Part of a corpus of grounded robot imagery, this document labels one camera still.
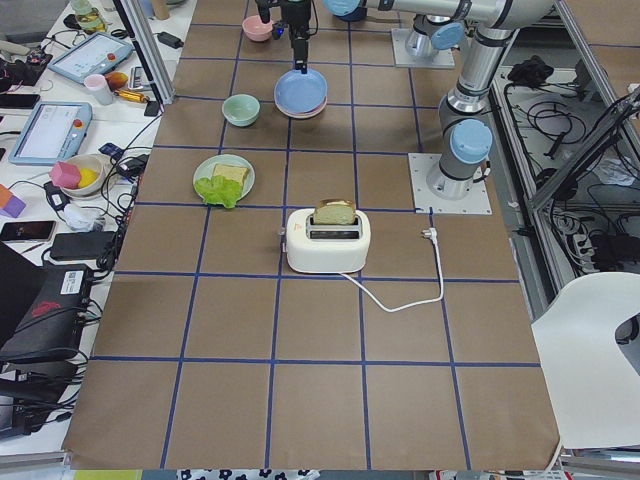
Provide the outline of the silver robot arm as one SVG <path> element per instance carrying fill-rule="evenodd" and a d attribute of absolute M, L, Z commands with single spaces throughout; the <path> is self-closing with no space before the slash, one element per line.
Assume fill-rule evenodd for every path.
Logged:
<path fill-rule="evenodd" d="M 444 16 L 452 21 L 476 21 L 474 36 L 457 84 L 439 105 L 445 149 L 426 174 L 427 187 L 447 200 L 464 198 L 473 176 L 490 153 L 493 134 L 480 119 L 489 87 L 516 30 L 542 19 L 551 1 L 326 1 L 337 16 L 359 7 Z"/>

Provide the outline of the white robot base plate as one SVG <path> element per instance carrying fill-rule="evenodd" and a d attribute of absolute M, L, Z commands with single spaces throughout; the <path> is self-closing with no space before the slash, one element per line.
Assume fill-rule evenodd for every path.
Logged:
<path fill-rule="evenodd" d="M 491 215 L 491 205 L 484 181 L 469 180 L 460 199 L 437 195 L 428 183 L 428 174 L 438 166 L 440 154 L 409 153 L 409 172 L 414 210 L 424 214 Z"/>

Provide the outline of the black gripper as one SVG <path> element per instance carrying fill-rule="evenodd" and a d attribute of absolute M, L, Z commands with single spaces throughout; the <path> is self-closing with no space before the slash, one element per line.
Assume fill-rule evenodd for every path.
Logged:
<path fill-rule="evenodd" d="M 294 69 L 306 74 L 308 71 L 308 39 L 311 36 L 311 0 L 282 2 L 282 20 L 288 25 L 294 56 Z"/>

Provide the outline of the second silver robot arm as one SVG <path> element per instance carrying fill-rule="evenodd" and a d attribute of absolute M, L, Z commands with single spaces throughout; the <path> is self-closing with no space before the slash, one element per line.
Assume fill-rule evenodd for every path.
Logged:
<path fill-rule="evenodd" d="M 451 17 L 417 14 L 404 48 L 416 65 L 441 65 L 463 36 L 463 24 Z"/>

